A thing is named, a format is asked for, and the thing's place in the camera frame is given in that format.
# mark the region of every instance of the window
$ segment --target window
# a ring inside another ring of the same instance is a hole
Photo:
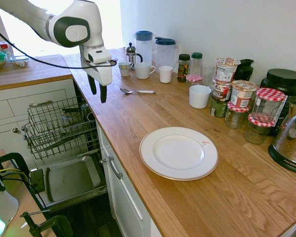
[[[38,7],[57,13],[66,9],[73,0],[30,0],[30,2]],[[101,14],[102,38],[105,47],[122,47],[119,0],[94,0],[94,2],[98,5]],[[1,9],[0,16],[9,40],[30,56],[79,53],[78,47],[65,48],[41,39],[27,24]],[[21,53],[15,49],[13,51],[15,55],[21,55]]]

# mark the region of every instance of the dishwasher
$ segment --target dishwasher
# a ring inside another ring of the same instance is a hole
[[[46,161],[30,171],[42,206],[53,212],[107,192],[95,118],[83,97],[31,107],[28,116],[24,140],[34,159]]]

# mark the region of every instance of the metal spoon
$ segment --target metal spoon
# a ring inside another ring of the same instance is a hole
[[[120,88],[121,91],[123,91],[125,94],[131,94],[133,92],[135,92],[134,90],[128,90],[125,88]],[[154,90],[137,90],[137,93],[140,94],[155,94],[156,92]]]

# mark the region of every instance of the dishwasher tray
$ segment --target dishwasher tray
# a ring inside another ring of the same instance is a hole
[[[39,195],[51,212],[107,192],[97,158],[95,154],[91,156],[70,158],[31,170],[31,173],[40,169],[43,172],[45,189]]]
[[[99,149],[95,120],[87,119],[90,112],[82,97],[29,108],[24,140],[33,157],[43,159],[68,151],[81,155]]]

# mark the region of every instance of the french press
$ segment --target french press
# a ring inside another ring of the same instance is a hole
[[[140,57],[140,62],[143,62],[143,57],[136,53],[136,48],[134,46],[132,46],[132,43],[129,43],[129,46],[126,47],[126,61],[130,62],[132,65],[130,66],[131,70],[135,70],[135,56],[139,56]]]

